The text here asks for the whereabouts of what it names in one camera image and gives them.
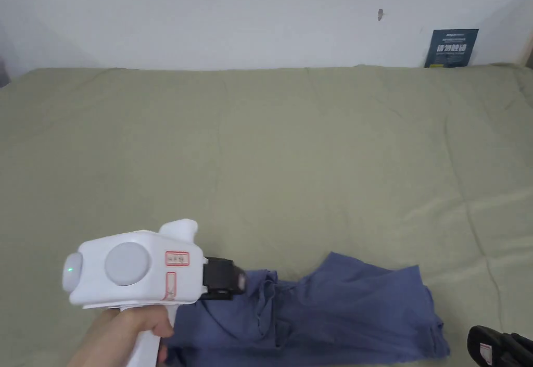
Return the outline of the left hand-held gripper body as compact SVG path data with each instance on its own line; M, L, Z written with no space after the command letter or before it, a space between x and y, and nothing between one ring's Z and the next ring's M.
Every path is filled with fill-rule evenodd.
M158 231L138 230L84 242L70 254L62 286L85 309L164 306L231 300L246 291L246 274L232 260L207 257L195 243L198 224L180 219ZM167 348L152 332L139 333L126 366L162 366Z

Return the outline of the person's left hand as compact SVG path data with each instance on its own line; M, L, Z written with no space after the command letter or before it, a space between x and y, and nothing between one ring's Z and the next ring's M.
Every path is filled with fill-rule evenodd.
M67 366L126 366L139 333L149 331L158 339L173 336L164 306L105 310L99 315L73 353Z

